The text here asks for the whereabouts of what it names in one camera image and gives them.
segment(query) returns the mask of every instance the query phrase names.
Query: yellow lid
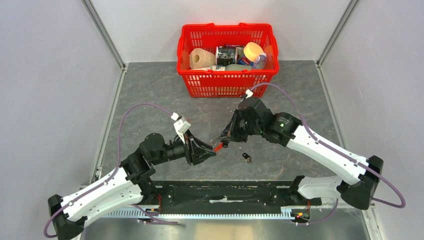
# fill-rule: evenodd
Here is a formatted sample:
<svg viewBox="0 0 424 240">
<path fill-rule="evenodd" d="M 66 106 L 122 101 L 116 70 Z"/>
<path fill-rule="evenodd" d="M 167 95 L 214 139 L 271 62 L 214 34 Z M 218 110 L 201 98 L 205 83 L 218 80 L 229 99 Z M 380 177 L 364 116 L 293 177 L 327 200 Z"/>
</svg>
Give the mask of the yellow lid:
<svg viewBox="0 0 424 240">
<path fill-rule="evenodd" d="M 254 62 L 256 58 L 263 52 L 264 50 L 262 50 L 262 47 L 252 41 L 246 44 L 243 49 L 244 55 L 251 62 Z"/>
</svg>

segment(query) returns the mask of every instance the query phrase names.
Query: paper roll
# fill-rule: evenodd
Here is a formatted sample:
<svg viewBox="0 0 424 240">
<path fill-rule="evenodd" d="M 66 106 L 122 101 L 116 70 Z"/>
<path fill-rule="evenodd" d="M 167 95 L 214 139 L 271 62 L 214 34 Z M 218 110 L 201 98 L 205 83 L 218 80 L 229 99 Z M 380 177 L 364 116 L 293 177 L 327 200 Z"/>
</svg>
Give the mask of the paper roll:
<svg viewBox="0 0 424 240">
<path fill-rule="evenodd" d="M 190 52 L 190 68 L 201 69 L 215 65 L 215 58 L 215 54 L 201 48 L 195 48 Z"/>
</svg>

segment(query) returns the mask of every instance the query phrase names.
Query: plastic shopping basket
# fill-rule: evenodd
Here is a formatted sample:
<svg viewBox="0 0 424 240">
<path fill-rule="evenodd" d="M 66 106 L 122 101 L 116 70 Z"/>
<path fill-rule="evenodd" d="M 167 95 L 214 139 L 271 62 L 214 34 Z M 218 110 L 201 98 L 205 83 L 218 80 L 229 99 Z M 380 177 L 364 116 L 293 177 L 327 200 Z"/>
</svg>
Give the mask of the plastic shopping basket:
<svg viewBox="0 0 424 240">
<path fill-rule="evenodd" d="M 191 70 L 190 53 L 202 48 L 216 53 L 217 46 L 246 45 L 255 42 L 266 53 L 266 65 L 260 70 L 213 71 Z M 248 88 L 259 83 L 269 83 L 279 71 L 278 48 L 273 29 L 269 24 L 215 25 L 190 24 L 182 27 L 177 49 L 176 70 L 192 97 L 217 98 L 240 97 Z M 253 91 L 255 97 L 261 97 L 267 86 Z"/>
</svg>

